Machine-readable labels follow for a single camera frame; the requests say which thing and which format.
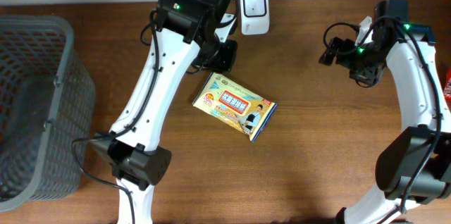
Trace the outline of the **yellow wet wipes pack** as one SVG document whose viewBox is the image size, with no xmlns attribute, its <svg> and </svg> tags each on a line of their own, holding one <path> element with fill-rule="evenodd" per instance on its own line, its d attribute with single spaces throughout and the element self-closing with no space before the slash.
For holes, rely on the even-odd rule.
<svg viewBox="0 0 451 224">
<path fill-rule="evenodd" d="M 249 136 L 255 142 L 278 108 L 219 73 L 211 73 L 192 105 Z"/>
</svg>

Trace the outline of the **red snack bag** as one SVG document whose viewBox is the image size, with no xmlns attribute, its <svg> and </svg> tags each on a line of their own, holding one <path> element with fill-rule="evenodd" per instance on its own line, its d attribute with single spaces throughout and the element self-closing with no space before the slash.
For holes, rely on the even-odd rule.
<svg viewBox="0 0 451 224">
<path fill-rule="evenodd" d="M 443 89 L 443 95 L 445 100 L 450 103 L 451 102 L 451 69 L 447 71 L 445 86 Z"/>
</svg>

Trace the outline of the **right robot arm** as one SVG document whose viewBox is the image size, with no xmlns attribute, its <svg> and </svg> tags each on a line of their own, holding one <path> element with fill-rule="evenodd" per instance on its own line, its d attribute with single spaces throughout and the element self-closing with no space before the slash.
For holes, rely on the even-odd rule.
<svg viewBox="0 0 451 224">
<path fill-rule="evenodd" d="M 400 135 L 379 155 L 376 181 L 336 223 L 390 223 L 408 210 L 450 195 L 450 110 L 435 65 L 435 36 L 413 23 L 405 0 L 379 2 L 354 27 L 355 40 L 324 39 L 319 63 L 338 64 L 363 88 L 393 76 L 400 105 Z"/>
</svg>

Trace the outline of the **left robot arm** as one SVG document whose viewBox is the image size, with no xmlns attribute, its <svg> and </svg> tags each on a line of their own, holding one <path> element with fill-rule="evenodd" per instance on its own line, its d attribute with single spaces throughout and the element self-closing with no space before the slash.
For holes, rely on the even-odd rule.
<svg viewBox="0 0 451 224">
<path fill-rule="evenodd" d="M 119 190 L 119 223 L 151 223 L 152 197 L 171 162 L 159 146 L 168 108 L 186 74 L 229 71 L 237 42 L 230 40 L 234 0 L 158 0 L 151 11 L 149 54 L 132 95 L 111 128 L 90 139 L 111 165 Z"/>
</svg>

